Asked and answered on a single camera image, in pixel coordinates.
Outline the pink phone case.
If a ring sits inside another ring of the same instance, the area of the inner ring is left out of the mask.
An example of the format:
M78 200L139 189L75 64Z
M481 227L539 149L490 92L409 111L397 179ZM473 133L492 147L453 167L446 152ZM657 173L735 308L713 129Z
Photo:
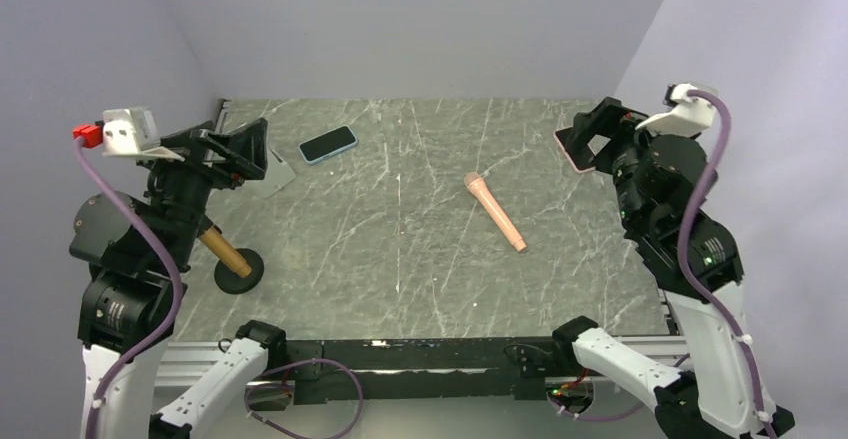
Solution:
M572 169L580 174L596 169L596 153L590 146L590 141L594 137L594 133L577 126L558 129L554 132L554 138Z

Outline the phone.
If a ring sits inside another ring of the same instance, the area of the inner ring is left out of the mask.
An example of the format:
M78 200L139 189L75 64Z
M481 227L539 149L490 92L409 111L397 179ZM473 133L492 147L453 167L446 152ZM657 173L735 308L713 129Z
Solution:
M358 143L349 126L340 126L302 142L298 151L307 164L313 165L350 150Z

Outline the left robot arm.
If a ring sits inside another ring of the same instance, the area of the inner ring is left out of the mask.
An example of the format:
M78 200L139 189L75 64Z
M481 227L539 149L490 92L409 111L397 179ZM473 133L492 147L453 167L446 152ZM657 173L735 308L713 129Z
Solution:
M211 123L156 137L146 110L119 109L73 130L74 152L102 147L148 170L143 199L95 177L100 193L79 208L70 254L87 263L78 337L85 365L84 438L198 438L255 377L272 379L290 355L285 332L251 320L219 359L172 405L152 412L156 375L187 287L196 243L218 257L214 277L227 293L253 289L264 273L253 250L234 248L207 216L215 189L261 180L268 123L228 132Z

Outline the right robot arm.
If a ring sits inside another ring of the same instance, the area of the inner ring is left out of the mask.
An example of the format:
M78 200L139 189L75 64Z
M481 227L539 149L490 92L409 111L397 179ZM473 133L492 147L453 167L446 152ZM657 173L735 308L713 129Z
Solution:
M612 380L669 438L778 438L795 418L767 392L744 327L738 245L703 209L732 117L700 89L667 104L649 117L605 98L555 136L577 172L612 179L624 236L664 294L691 366L653 360L585 316L554 330L552 362L564 374L584 368Z

